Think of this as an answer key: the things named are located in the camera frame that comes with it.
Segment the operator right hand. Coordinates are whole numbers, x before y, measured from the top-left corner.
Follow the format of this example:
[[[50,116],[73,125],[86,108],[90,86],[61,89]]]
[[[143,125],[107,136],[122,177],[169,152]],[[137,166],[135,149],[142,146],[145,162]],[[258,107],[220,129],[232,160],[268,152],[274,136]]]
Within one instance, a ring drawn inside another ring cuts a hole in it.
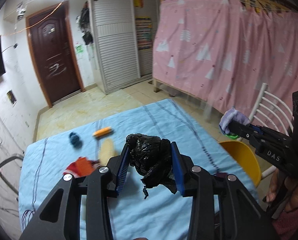
[[[276,198],[277,191],[279,189],[278,175],[279,175],[279,170],[276,169],[272,173],[272,177],[271,177],[271,180],[270,180],[270,185],[269,185],[267,194],[266,194],[266,196],[263,199],[263,201],[265,203],[273,202],[275,200],[275,198]]]

